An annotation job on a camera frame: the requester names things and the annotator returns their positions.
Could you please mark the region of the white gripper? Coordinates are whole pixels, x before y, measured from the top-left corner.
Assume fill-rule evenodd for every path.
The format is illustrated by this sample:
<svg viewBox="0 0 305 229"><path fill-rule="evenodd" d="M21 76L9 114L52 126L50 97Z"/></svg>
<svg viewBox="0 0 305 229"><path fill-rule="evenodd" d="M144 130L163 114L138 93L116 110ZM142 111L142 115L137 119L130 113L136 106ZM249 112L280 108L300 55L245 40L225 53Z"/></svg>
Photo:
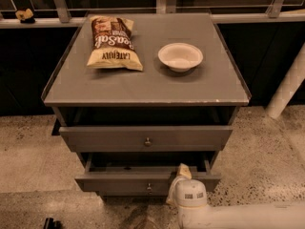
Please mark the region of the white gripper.
<svg viewBox="0 0 305 229"><path fill-rule="evenodd" d="M189 166L181 163L176 175L177 177L170 186L166 202L176 207L206 206L206 187L201 181L191 179L192 173Z"/></svg>

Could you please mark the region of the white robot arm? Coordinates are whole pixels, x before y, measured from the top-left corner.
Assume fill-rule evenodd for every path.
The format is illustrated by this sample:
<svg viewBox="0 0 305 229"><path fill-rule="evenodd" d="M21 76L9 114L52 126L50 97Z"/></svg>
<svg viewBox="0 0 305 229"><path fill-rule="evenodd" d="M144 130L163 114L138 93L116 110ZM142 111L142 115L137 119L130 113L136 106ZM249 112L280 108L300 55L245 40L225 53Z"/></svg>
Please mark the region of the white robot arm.
<svg viewBox="0 0 305 229"><path fill-rule="evenodd" d="M211 206L205 185L181 163L166 202L180 229L305 229L305 202Z"/></svg>

